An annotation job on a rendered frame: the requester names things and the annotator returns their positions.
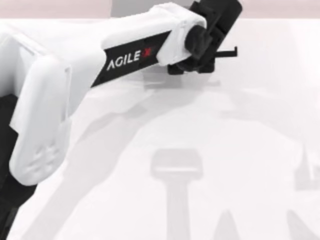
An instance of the white tabletop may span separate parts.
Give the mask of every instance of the white tabletop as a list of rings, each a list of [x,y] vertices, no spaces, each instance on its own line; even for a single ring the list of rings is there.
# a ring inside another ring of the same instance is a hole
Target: white tabletop
[[[241,19],[214,74],[94,88],[8,239],[319,240],[319,29]]]

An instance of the table surface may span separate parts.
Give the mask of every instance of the table surface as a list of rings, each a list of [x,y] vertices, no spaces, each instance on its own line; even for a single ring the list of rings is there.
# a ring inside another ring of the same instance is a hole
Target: table surface
[[[92,89],[9,240],[320,240],[320,20],[241,19],[214,74]]]

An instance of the pink background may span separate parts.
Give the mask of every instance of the pink background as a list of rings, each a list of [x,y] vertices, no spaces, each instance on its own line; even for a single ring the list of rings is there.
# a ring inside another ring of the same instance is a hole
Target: pink background
[[[245,18],[319,18],[320,0],[240,0]],[[106,18],[147,11],[151,6],[193,0],[0,0],[0,18]]]

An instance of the black label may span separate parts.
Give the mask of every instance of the black label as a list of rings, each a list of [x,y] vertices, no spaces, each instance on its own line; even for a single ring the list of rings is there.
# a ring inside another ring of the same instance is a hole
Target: black label
[[[157,64],[157,54],[170,31],[105,49],[106,63],[93,87]]]

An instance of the white robotic arm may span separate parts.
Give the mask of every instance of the white robotic arm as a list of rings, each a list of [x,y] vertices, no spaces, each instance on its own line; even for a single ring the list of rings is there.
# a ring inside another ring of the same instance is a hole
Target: white robotic arm
[[[155,64],[169,74],[213,72],[215,58],[234,55],[217,50],[241,11],[237,0],[202,0],[93,23],[3,21],[0,205],[20,207],[62,164],[70,117],[90,88]]]

